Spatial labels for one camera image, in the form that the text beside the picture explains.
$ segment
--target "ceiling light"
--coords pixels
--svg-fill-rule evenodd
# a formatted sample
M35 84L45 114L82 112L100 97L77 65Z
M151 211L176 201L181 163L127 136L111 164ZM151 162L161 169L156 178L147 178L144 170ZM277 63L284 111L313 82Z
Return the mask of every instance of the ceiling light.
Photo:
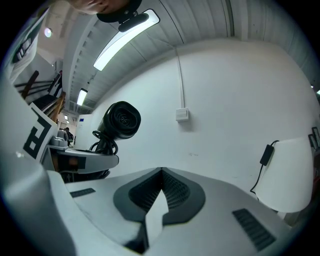
M102 50L98 58L96 59L93 66L102 71L108 62L116 55L116 53L124 47L128 42L130 42L133 38L139 35L141 32L150 28L151 26L159 23L160 19L156 15L153 10L146 10L144 14L148 14L149 18L129 29L126 32L118 32L111 41L106 45L106 47Z
M51 35L52 35L52 30L51 30L51 28L46 27L46 28L44 29L44 35L45 35L47 38L51 37Z
M80 92L79 92L79 96L78 96L78 100L77 100L77 104L82 106L82 103L84 103L85 97L87 96L88 91L81 88Z

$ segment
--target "power adapter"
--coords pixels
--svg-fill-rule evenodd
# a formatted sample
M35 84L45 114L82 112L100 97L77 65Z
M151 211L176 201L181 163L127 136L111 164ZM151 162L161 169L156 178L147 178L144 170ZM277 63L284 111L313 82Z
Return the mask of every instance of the power adapter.
M271 146L271 145L266 145L265 147L265 150L264 150L264 153L263 153L263 156L260 160L260 164L262 164L263 166L267 166L270 158L271 158L271 155L273 154L275 150L275 147Z

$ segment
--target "wall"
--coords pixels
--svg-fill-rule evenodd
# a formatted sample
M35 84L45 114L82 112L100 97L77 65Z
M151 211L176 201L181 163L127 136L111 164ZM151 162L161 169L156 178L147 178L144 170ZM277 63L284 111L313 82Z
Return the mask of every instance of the wall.
M315 93L280 47L228 39L178 49L188 123L180 108L177 60L162 57L111 89L92 113L95 130L108 107L127 101L141 114L137 134L118 142L110 177L166 166L216 178L249 191L266 144L307 136L319 127ZM97 141L89 136L87 147Z
M44 58L42 58L38 53L35 55L31 63L21 72L21 74L14 81L14 84L22 84L28 82L35 71L39 71L39 76L36 81L49 81L53 80L57 75L55 67L49 64ZM39 93L32 94L26 97L28 103L48 94L46 90Z

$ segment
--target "ceiling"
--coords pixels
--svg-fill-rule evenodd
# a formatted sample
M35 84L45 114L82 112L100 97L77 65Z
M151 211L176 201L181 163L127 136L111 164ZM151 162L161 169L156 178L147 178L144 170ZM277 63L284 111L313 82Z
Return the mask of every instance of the ceiling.
M93 64L118 32L119 24L103 23L96 15L78 15L63 60L62 83L69 111L91 113L125 75L172 46L215 38L277 44L295 60L314 90L320 90L320 65L308 40L287 13L270 1L143 0L138 12L147 9L157 13L160 23L123 47L103 71L97 71ZM75 102L81 88L88 89L88 94L79 107Z
M63 60L66 45L79 12L66 1L53 4L42 23L38 35L37 53L50 64ZM45 28L52 30L52 36L46 37Z
M67 120L65 119L65 115L68 117L69 123L67 123ZM69 113L68 111L63 110L58 115L58 121L64 124L67 124L67 126L76 126L77 125L77 119L78 116L72 113Z

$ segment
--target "white panel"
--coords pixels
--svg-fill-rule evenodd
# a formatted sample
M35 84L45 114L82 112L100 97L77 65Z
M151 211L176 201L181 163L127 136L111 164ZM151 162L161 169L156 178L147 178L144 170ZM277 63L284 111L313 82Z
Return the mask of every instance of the white panel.
M0 109L0 120L2 122L0 152L1 154L14 154L16 151L21 152L23 150L38 116L22 99L5 75L1 77L0 84L0 101L5 106Z
M73 143L73 148L76 150L88 150L88 133L91 126L92 114L81 114L76 122L75 129L75 143Z

